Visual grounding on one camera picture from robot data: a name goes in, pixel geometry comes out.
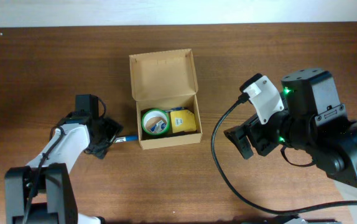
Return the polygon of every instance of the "tape roll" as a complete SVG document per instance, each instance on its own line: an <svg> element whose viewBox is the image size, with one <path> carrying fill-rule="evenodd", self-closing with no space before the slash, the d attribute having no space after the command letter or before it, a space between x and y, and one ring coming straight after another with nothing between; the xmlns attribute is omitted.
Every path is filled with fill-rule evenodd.
<svg viewBox="0 0 357 224"><path fill-rule="evenodd" d="M148 122L151 120L155 120L155 118L160 118L160 121L153 125L151 129L148 129ZM146 112L142 117L141 127L147 134L152 136L159 136L162 134L166 134L169 131L170 119L165 111L162 111L160 109L152 109Z"/></svg>

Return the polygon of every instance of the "white wall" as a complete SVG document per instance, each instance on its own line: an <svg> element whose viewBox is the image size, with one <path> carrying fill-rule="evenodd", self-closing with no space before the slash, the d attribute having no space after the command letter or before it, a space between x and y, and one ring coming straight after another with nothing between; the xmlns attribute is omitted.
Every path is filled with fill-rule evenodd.
<svg viewBox="0 0 357 224"><path fill-rule="evenodd" d="M0 27L357 21L357 0L0 0Z"/></svg>

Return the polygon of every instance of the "white bracket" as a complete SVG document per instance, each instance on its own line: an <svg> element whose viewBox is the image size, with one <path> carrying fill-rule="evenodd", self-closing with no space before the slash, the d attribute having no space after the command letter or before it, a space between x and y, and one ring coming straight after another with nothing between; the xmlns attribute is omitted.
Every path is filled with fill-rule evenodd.
<svg viewBox="0 0 357 224"><path fill-rule="evenodd" d="M84 214L78 214L78 224L101 224L101 220L97 217L88 217Z"/></svg>
<svg viewBox="0 0 357 224"><path fill-rule="evenodd" d="M261 124L266 124L270 117L284 110L281 96L277 88L265 75L250 84L244 91L256 109Z"/></svg>

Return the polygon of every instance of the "green tape roll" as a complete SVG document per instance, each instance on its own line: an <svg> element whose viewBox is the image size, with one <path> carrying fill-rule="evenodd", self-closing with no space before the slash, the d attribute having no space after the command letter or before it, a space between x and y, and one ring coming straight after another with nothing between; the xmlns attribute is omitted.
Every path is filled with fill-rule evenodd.
<svg viewBox="0 0 357 224"><path fill-rule="evenodd" d="M167 124L165 125L164 128L162 128L162 131L159 131L157 133L150 132L149 130L147 130L146 124L151 118L162 118L162 119L164 119L166 121ZM170 119L169 119L169 116L167 115L167 113L165 111L162 111L160 109L152 109L152 110L149 110L148 112L146 112L144 114L144 116L142 117L142 119L141 119L141 127L147 134L149 134L151 136L160 136L160 135L166 134L169 131L169 129L170 129Z"/></svg>

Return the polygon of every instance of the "box lid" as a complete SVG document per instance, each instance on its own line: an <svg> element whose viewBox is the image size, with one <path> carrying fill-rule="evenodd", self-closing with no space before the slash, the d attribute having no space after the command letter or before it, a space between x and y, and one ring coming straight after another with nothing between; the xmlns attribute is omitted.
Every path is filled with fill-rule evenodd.
<svg viewBox="0 0 357 224"><path fill-rule="evenodd" d="M130 55L129 59L136 101L193 95L198 91L191 49Z"/></svg>

